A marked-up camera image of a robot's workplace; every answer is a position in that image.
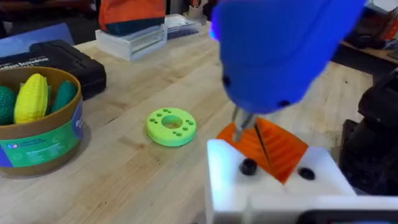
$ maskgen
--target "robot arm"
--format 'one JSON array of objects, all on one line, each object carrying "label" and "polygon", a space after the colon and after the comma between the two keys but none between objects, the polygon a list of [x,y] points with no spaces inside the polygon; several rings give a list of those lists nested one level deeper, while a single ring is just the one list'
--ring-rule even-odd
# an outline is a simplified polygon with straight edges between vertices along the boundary
[{"label": "robot arm", "polygon": [[213,11],[236,140],[255,114],[300,101],[352,28],[364,0],[224,0]]}]

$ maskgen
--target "wooden table surface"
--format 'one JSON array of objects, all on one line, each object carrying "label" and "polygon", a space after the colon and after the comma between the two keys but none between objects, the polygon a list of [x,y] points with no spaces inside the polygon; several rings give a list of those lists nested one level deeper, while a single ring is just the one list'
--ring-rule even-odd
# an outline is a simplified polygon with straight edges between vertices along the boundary
[{"label": "wooden table surface", "polygon": [[[231,121],[233,109],[220,82],[218,44],[202,31],[134,62],[93,42],[77,48],[108,74],[108,89],[84,102],[81,152],[47,175],[3,175],[0,223],[190,223],[205,207],[206,141]],[[330,63],[301,103],[267,117],[333,150],[344,120],[361,119],[358,101],[371,85],[370,75]],[[164,106],[196,119],[191,143],[169,148],[146,136],[147,116]]]},{"label": "wooden table surface", "polygon": [[372,49],[372,48],[358,49],[345,41],[341,41],[341,44],[343,44],[344,46],[349,47],[351,49],[358,50],[360,52],[364,52],[368,55],[372,55],[374,57],[381,58],[383,60],[387,60],[388,62],[398,64],[397,59],[394,59],[394,58],[388,56],[388,54],[393,53],[394,50],[376,50],[376,49]]}]

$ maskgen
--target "white box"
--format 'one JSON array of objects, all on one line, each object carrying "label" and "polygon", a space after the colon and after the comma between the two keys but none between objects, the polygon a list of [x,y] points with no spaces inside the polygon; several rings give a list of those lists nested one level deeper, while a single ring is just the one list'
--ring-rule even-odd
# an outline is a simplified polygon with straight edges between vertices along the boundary
[{"label": "white box", "polygon": [[95,37],[96,45],[100,50],[132,61],[165,45],[167,28],[162,24],[125,36],[111,35],[102,30],[96,30]]}]

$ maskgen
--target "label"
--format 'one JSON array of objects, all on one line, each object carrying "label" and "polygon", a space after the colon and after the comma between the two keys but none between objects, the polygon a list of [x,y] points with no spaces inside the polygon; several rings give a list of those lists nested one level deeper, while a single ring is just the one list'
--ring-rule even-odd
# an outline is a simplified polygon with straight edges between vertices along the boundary
[{"label": "label", "polygon": [[83,138],[82,102],[72,120],[47,133],[28,138],[0,140],[0,166],[26,167],[43,164],[60,157]]}]

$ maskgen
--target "green textured toy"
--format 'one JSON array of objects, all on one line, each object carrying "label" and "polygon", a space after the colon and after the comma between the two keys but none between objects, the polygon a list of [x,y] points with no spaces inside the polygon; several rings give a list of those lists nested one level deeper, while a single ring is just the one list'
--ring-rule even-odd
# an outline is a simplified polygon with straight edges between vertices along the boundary
[{"label": "green textured toy", "polygon": [[0,125],[12,124],[16,96],[8,87],[0,86]]},{"label": "green textured toy", "polygon": [[147,134],[163,146],[182,146],[190,142],[197,130],[195,119],[178,108],[162,108],[147,118]]},{"label": "green textured toy", "polygon": [[54,113],[66,106],[76,96],[77,88],[70,81],[63,81],[58,87],[57,95],[52,104],[50,113]]}]

